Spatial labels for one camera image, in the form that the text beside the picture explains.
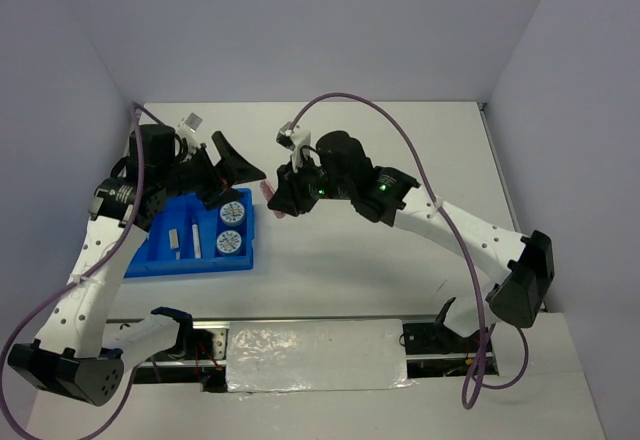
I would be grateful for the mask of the pink stapler refill case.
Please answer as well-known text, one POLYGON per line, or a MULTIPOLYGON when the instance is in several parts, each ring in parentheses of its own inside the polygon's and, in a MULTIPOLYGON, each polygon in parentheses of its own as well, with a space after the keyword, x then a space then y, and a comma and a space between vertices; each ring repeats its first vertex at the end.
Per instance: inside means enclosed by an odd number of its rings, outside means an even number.
MULTIPOLYGON (((275 193, 273 186, 268 180, 262 180, 259 184, 259 188, 263 194, 265 202, 269 203, 275 193)), ((269 210, 277 219, 283 219, 285 217, 285 214, 281 211, 273 210, 271 207, 269 207, 269 210)))

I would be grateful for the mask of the blue round tape tin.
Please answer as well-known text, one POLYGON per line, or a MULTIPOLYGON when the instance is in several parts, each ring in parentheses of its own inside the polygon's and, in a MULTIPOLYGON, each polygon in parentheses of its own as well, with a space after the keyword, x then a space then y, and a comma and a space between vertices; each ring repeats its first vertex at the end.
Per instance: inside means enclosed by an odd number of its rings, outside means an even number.
POLYGON ((229 228, 242 225, 246 220, 246 216, 246 208, 239 201, 226 203, 219 208, 219 218, 221 222, 229 228))

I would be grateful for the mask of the blue white marker pen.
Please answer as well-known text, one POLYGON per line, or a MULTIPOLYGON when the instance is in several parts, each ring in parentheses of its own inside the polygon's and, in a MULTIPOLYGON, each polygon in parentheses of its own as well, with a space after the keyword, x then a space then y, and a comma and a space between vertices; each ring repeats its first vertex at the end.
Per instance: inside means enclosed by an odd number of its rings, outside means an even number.
POLYGON ((194 250, 194 258, 201 259, 202 258, 202 250, 201 250, 201 241, 199 235, 199 226, 196 223, 191 225, 192 230, 192 242, 193 242, 193 250, 194 250))

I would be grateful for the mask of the grey eraser block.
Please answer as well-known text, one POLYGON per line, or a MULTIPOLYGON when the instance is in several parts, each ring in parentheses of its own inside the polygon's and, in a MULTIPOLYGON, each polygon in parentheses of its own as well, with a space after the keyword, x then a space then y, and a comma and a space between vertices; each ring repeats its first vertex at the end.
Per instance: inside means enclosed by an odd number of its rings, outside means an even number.
POLYGON ((168 232, 169 246, 171 250, 177 250, 179 248, 179 233, 176 229, 171 229, 168 232))

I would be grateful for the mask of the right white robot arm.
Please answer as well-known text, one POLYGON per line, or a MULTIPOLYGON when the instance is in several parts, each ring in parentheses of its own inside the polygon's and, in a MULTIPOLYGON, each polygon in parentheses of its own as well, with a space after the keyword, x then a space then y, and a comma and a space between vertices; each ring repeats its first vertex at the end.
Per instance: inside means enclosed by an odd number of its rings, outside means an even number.
POLYGON ((534 325, 555 275, 548 235, 502 229, 430 195, 412 176, 374 165, 344 131, 313 142, 309 132, 285 127, 276 140, 290 159, 277 170, 269 209, 298 217, 320 200, 344 200, 366 220, 430 240, 487 277, 471 299, 453 298, 441 309, 434 331, 442 349, 457 351, 483 324, 534 325))

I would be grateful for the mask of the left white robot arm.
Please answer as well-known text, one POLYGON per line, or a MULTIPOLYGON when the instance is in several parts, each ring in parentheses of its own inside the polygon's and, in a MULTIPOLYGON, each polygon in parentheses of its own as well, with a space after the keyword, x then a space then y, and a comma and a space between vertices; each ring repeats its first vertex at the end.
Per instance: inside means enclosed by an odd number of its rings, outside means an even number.
POLYGON ((102 406, 127 371, 156 353, 193 352, 193 318, 174 308, 157 307, 111 337, 104 331, 125 273, 169 199, 193 194, 212 210, 240 199, 236 185, 265 179, 221 132, 212 141, 217 162, 186 126, 134 124, 126 156, 94 192, 83 247, 51 315, 31 342, 8 351, 9 366, 34 387, 102 406))

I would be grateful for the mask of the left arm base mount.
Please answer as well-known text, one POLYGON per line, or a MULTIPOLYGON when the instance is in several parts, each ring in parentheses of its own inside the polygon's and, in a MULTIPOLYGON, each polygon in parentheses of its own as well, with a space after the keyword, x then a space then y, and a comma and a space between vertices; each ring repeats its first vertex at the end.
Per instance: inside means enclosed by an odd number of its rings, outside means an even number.
POLYGON ((187 341, 180 356, 166 352, 146 360, 137 370, 136 385, 186 384, 205 393, 225 393, 229 328, 201 323, 187 341))

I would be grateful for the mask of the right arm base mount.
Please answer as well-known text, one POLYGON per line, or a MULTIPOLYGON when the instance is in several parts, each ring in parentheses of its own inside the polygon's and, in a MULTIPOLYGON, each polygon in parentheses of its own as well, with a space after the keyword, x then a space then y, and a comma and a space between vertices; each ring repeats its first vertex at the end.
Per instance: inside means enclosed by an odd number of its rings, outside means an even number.
POLYGON ((398 343, 410 379, 464 377, 480 347, 478 333, 464 338, 433 322, 409 322, 402 328, 398 343))

